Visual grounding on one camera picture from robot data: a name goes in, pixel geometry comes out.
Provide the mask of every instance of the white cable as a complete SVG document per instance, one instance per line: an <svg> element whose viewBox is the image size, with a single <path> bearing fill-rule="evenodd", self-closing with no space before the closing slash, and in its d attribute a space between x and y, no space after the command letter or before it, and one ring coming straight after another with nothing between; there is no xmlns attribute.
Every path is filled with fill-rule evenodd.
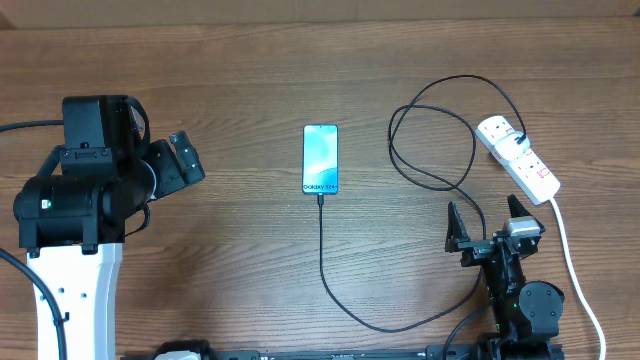
<svg viewBox="0 0 640 360"><path fill-rule="evenodd" d="M604 332L602 331L602 327L600 327L600 323L596 318L596 315L591 310L591 307L587 303L587 300L584 298L584 294L582 294L582 289L580 288L580 284L578 283L578 277L576 276L576 271L573 268L573 262L571 261L571 254L569 253L569 241L567 240L567 233L564 229L564 221L562 221L562 215L560 214L560 208L558 207L558 203L554 198L549 200L551 202L551 206L553 206L553 211L556 213L556 218L558 219L558 228L560 229L560 238L562 239L562 248L564 250L564 258L567 260L567 268L569 269L569 275L571 276L571 281L573 282L573 287L576 289L576 293L578 294L578 298L584 306L584 309L589 314L589 318L591 322L593 322L593 326L595 326L596 331L598 332L598 338L600 339L600 360L604 360L605 355L607 353L607 343L604 338Z"/></svg>

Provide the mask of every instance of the phone screen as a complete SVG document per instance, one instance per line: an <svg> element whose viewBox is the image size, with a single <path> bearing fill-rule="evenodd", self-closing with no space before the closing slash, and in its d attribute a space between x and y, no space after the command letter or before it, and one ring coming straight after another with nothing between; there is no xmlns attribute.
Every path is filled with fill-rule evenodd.
<svg viewBox="0 0 640 360"><path fill-rule="evenodd" d="M304 127L302 192L338 193L338 126Z"/></svg>

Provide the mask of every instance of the power outlet socket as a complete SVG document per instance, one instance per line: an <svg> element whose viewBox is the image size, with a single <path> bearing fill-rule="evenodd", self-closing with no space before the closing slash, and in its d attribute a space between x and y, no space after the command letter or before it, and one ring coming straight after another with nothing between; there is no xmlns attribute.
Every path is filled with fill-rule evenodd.
<svg viewBox="0 0 640 360"><path fill-rule="evenodd" d="M476 136L535 205L548 201L560 189L558 179L531 149L529 137L518 144L522 132L514 130L504 116L481 122Z"/></svg>

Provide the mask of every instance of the wooden surface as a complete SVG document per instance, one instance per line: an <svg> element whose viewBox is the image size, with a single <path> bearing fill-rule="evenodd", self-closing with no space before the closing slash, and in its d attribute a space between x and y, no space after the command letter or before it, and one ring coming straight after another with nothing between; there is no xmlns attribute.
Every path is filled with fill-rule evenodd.
<svg viewBox="0 0 640 360"><path fill-rule="evenodd" d="M558 202L609 359L637 359L639 33L637 18L1 32L0 117L59 119L65 96L124 93L144 105L153 139L184 129L197 147L206 180L153 204L150 228L127 240L119 354L178 338L261 351L420 348L442 343L485 292L400 334L369 331L342 313L318 275L317 206L300 191L302 127L341 129L341 192L325 205L329 284L365 320L403 326L453 304L477 274L443 251L447 203L458 203L474 237L481 232L460 196L418 188L393 170L389 117L432 80L487 76L515 101L562 182ZM423 103L472 124L494 113L516 124L483 83L443 84ZM458 122L416 112L397 146L414 164L454 179L470 140ZM61 128L0 136L0 246L21 258L13 199L62 141ZM480 144L463 188L484 209L489 233L508 217L511 193L547 225L525 274L565 291L555 342L568 358L595 358L597 338L570 285L551 207L534 208ZM31 285L0 264L0 294L0 357L35 359ZM487 315L459 341L490 330Z"/></svg>
<svg viewBox="0 0 640 360"><path fill-rule="evenodd" d="M631 16L640 0L0 0L18 29Z"/></svg>

